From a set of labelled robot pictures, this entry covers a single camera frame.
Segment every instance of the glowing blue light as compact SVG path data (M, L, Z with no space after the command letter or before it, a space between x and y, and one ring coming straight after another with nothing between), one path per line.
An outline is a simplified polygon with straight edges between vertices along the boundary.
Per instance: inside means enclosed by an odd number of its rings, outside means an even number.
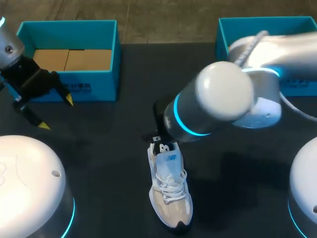
M307 236L305 236L304 233L302 233L302 231L298 228L296 222L293 219L293 216L292 216L292 213L291 213L291 209L289 208L289 201L287 201L287 205L288 205L289 215L291 215L292 221L293 221L294 225L296 226L297 230L303 235L303 237L307 238Z
M189 128L187 128L187 126L184 125L184 123L182 122L182 120L180 119L179 115L178 115L178 111L177 111L177 102L178 102L178 98L179 98L179 94L176 96L175 100L174 100L174 115L176 118L177 123L180 125L180 127L186 131L189 134L195 135L195 136L204 136L204 135L209 135L208 134L199 134L196 132L193 132L192 130L190 130Z
M270 72L270 73L274 73L277 77L279 77L279 73L276 72L273 69L270 68L263 68L263 67L258 67L258 68L243 68L242 72L253 72L253 71L265 71L265 72Z
M2 17L2 19L0 20L0 27L2 27L2 25L4 24L5 18Z
M73 208L73 215L71 216L71 219L70 219L70 222L69 222L69 225L67 227L67 229L65 230L64 234L61 236L61 238L65 238L65 236L67 235L70 227L71 227L71 224L73 223L73 220L74 220L74 216L75 216L75 199L74 200L74 208Z

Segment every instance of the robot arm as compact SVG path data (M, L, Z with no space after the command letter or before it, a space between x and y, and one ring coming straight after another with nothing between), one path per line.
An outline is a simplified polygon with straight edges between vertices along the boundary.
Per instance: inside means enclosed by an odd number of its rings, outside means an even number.
M241 67L235 62L255 37L230 47L229 62L205 67L177 96L154 105L157 132L146 140L189 142L228 124L262 128L281 117L279 81L317 74L317 33L264 36Z
M23 53L23 43L10 31L3 17L0 20L0 73L4 82L0 84L0 90L5 84L10 85L19 95L13 102L14 109L30 124L49 129L26 103L55 89L67 104L73 105L70 92L62 85L56 72L41 69L33 59L24 56Z

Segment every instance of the cable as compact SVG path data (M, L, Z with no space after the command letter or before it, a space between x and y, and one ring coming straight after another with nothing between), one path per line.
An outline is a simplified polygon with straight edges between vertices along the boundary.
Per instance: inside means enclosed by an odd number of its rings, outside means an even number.
M254 40L249 44L249 46L246 48L246 50L239 56L239 58L234 62L236 65L243 67L245 61L247 60L247 58L250 56L250 54L252 53L252 51L254 50L254 48L257 46L257 44L260 42L260 40L264 37L267 36L268 32L267 31L261 31L259 32ZM286 99L286 97L283 95L282 92L279 92L279 95L282 99L282 101L291 109L293 110L295 113L301 115L302 117L305 117L308 120L312 120L317 122L317 118L313 117L311 115L306 114L305 112L299 110L297 107L295 107L290 101L288 101Z
M283 101L290 109L292 109L294 112L296 112L297 114L299 114L299 115L305 117L305 118L308 119L308 120L312 120L312 121L317 122L317 118L315 118L315 117L313 117L313 116L311 116L311 115L306 114L305 112L299 110L297 107L295 107L293 104L291 104L291 102L286 99L286 97L282 94L282 92L279 92L279 95L280 95L282 101Z
M234 62L236 65L242 67L244 63L246 62L247 58L250 56L254 48L257 46L257 44L260 42L260 40L264 37L267 36L268 32L267 31L260 31L252 40L251 44L246 48L246 50L239 56L239 58Z

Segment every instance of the shoe tongue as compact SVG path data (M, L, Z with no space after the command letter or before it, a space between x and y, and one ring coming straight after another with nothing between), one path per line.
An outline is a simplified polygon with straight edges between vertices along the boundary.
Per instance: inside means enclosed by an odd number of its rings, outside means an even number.
M159 153L155 158L157 173L162 180L178 181L182 171L181 154L179 150Z

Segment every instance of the white sneaker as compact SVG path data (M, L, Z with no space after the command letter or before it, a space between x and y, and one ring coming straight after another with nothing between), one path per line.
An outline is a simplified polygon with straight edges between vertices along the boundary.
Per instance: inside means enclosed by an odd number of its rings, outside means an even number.
M149 193L151 204L160 220L170 228L184 228L193 216L193 202L186 182L183 157L177 143L174 150L159 145L160 152L154 155L154 144L148 149L152 175Z

